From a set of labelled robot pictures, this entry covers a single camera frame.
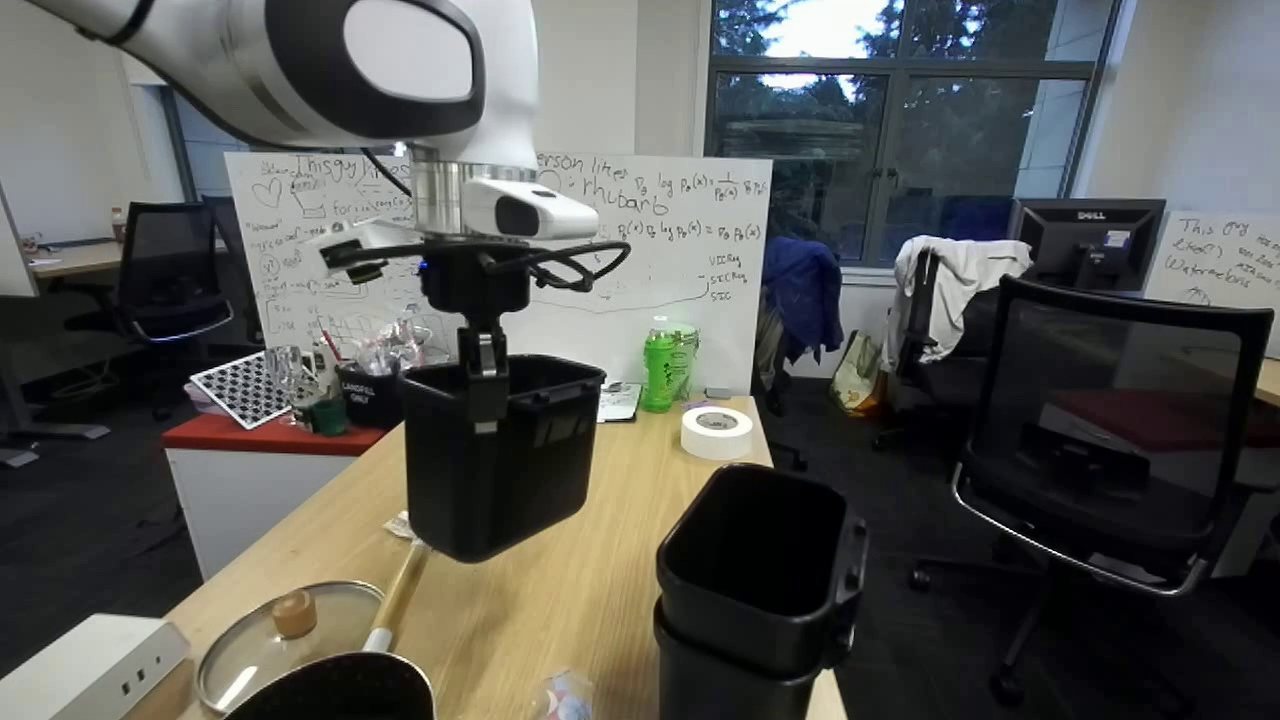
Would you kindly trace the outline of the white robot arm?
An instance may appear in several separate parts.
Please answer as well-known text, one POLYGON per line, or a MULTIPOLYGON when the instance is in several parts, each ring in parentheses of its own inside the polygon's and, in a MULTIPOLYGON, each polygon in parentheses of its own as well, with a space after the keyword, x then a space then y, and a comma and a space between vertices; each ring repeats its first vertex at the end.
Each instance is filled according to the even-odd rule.
POLYGON ((531 0, 27 0, 121 49, 235 142, 283 152, 413 152, 418 232, 327 240, 325 265, 372 277, 420 257, 432 310, 456 312, 461 370, 514 370, 504 315, 530 305, 540 240, 599 217, 540 181, 540 28, 531 0))

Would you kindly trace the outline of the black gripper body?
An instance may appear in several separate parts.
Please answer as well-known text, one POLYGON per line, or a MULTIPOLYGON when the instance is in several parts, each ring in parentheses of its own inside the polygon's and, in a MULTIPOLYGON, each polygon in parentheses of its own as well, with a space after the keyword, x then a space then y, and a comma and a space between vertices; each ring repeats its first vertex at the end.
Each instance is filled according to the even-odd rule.
POLYGON ((470 327, 498 327, 504 312, 522 312, 530 305, 530 250, 432 250, 420 265, 420 293, 435 312, 456 312, 470 327))

